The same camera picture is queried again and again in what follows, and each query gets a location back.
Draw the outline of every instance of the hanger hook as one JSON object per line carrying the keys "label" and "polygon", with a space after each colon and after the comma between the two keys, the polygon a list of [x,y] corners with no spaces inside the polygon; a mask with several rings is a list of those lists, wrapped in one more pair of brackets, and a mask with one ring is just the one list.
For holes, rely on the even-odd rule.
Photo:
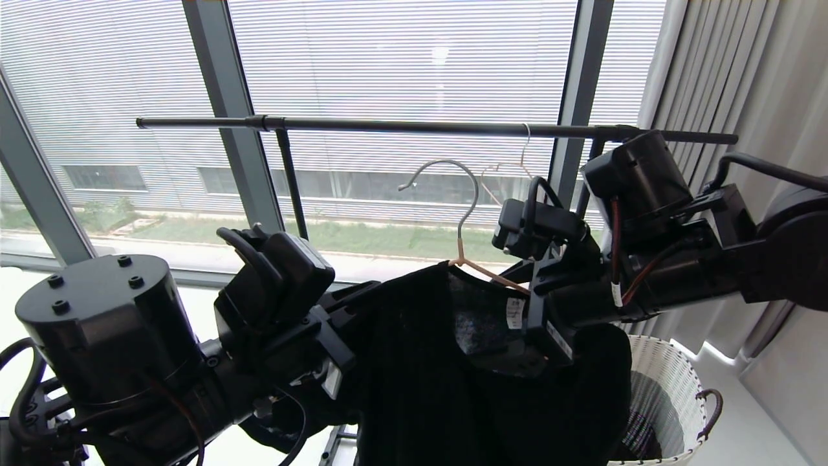
{"label": "hanger hook", "polygon": [[469,170],[468,167],[466,167],[464,164],[462,164],[460,162],[457,162],[456,160],[451,160],[450,158],[441,158],[439,160],[432,160],[430,162],[424,163],[421,167],[419,167],[417,169],[417,171],[414,172],[414,174],[412,175],[412,179],[408,180],[408,182],[406,184],[401,184],[400,186],[398,186],[397,191],[402,191],[403,189],[406,189],[406,188],[410,187],[412,184],[414,184],[414,180],[416,180],[416,178],[420,176],[420,173],[422,173],[423,170],[425,170],[426,168],[428,168],[431,165],[434,165],[436,163],[450,163],[452,165],[456,165],[457,167],[462,168],[463,171],[466,172],[467,175],[469,175],[469,178],[471,178],[471,182],[474,184],[474,199],[471,202],[471,206],[469,207],[469,210],[466,211],[466,213],[463,215],[463,218],[460,219],[460,223],[457,224],[457,239],[462,240],[463,239],[463,234],[462,234],[463,224],[465,223],[466,219],[469,218],[469,216],[471,215],[471,212],[474,210],[474,208],[477,206],[477,200],[480,197],[480,187],[477,183],[477,178],[474,177],[474,173],[472,173],[471,170]]}
{"label": "hanger hook", "polygon": [[526,148],[529,147],[529,141],[532,140],[532,128],[529,127],[529,123],[524,123],[523,126],[526,127],[526,142],[523,143],[523,149],[520,151],[520,164],[523,165],[523,156],[526,155]]}

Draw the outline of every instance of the laundry basket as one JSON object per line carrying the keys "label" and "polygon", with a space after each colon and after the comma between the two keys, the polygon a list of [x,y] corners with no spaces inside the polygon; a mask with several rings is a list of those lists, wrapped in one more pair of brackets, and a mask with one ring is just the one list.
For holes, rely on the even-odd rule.
{"label": "laundry basket", "polygon": [[[635,454],[654,437],[662,458],[613,460],[609,464],[688,464],[719,419],[721,394],[703,390],[690,361],[670,343],[638,335],[630,335],[629,342],[633,397],[624,444]],[[705,411],[708,395],[716,398],[709,418]]]}

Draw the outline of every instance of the robotic arm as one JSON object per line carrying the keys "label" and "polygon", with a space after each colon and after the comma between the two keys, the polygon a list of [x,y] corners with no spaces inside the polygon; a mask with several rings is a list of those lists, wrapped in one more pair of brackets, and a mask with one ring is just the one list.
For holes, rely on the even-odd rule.
{"label": "robotic arm", "polygon": [[[797,186],[756,225],[736,187],[722,186],[729,163]],[[727,294],[828,311],[819,289],[828,279],[828,243],[820,238],[828,231],[825,180],[737,154],[723,158],[694,198],[658,131],[591,160],[584,177],[612,245],[600,250],[540,178],[526,201],[507,201],[493,245],[524,259],[508,274],[531,282],[532,296],[523,340],[496,357],[469,355],[479,366],[531,376],[522,369],[528,358],[571,363],[579,328],[635,322]],[[553,205],[537,202],[540,188]],[[695,218],[700,212],[715,227]],[[251,416],[275,418],[290,398],[304,419],[291,426],[300,434],[271,442],[290,450],[288,464],[315,426],[357,420],[337,401],[357,364],[353,348],[366,317],[348,298],[376,284],[328,291],[333,269],[287,233],[218,234],[245,266],[215,301],[217,340],[196,340],[170,270],[154,256],[71,265],[23,295],[16,313],[31,338],[0,353],[0,368],[28,347],[35,359],[9,419],[0,420],[2,466],[81,464],[84,445],[106,464],[187,464],[196,456],[200,464],[224,429]],[[42,381],[47,363],[56,378]],[[60,387],[66,395],[51,399]]]}

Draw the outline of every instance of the sidewalk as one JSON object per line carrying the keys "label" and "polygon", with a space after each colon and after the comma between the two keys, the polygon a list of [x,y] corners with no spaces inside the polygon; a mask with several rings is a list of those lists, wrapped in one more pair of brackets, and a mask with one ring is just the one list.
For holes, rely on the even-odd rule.
{"label": "sidewalk", "polygon": [[[178,243],[132,238],[92,237],[92,244],[99,255],[146,254],[162,257],[172,269],[205,270],[234,274],[242,267],[241,259],[226,245]],[[43,237],[36,233],[3,231],[0,233],[0,251],[9,254],[51,257],[52,253]],[[419,259],[382,255],[350,254],[320,251],[336,270],[337,281],[362,282],[396,278],[415,270],[428,267],[443,259]],[[517,258],[504,256],[503,264],[485,264],[494,273],[506,269]],[[483,278],[483,275],[466,268],[467,272]]]}

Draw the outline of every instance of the curtain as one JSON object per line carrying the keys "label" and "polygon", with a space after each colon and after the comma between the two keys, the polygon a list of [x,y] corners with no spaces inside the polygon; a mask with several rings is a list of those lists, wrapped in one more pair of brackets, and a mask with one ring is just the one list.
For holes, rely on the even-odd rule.
{"label": "curtain", "polygon": [[[670,3],[639,126],[737,133],[733,150],[809,173],[828,172],[820,150],[828,143],[821,131],[828,124],[826,23],[828,2],[817,0]],[[710,180],[728,149],[670,146],[693,192]],[[786,186],[742,167],[731,170],[728,182],[739,186],[755,221]],[[626,328],[675,338],[694,352],[707,341],[728,357],[737,357],[748,342],[744,353],[750,357],[770,341],[790,308],[784,302],[746,304],[736,295]]]}

